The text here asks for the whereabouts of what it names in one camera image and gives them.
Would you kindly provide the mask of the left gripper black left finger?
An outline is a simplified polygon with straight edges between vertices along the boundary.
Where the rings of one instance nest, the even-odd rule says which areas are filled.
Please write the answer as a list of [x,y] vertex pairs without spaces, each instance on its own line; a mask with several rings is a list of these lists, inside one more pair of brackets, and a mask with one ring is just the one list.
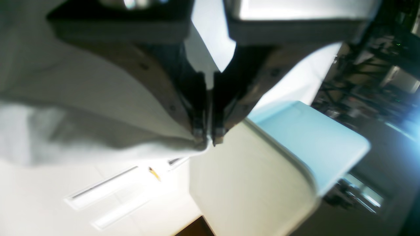
[[153,94],[195,142],[206,140],[204,74],[186,55],[193,0],[66,0],[48,13],[60,40],[99,56]]

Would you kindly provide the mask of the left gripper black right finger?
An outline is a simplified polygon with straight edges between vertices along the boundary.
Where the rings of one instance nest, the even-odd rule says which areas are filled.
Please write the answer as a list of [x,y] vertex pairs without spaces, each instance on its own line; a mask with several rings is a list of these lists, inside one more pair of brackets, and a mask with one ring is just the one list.
[[381,0],[224,0],[236,42],[223,72],[214,74],[212,143],[242,122],[296,64],[324,46],[359,42]]

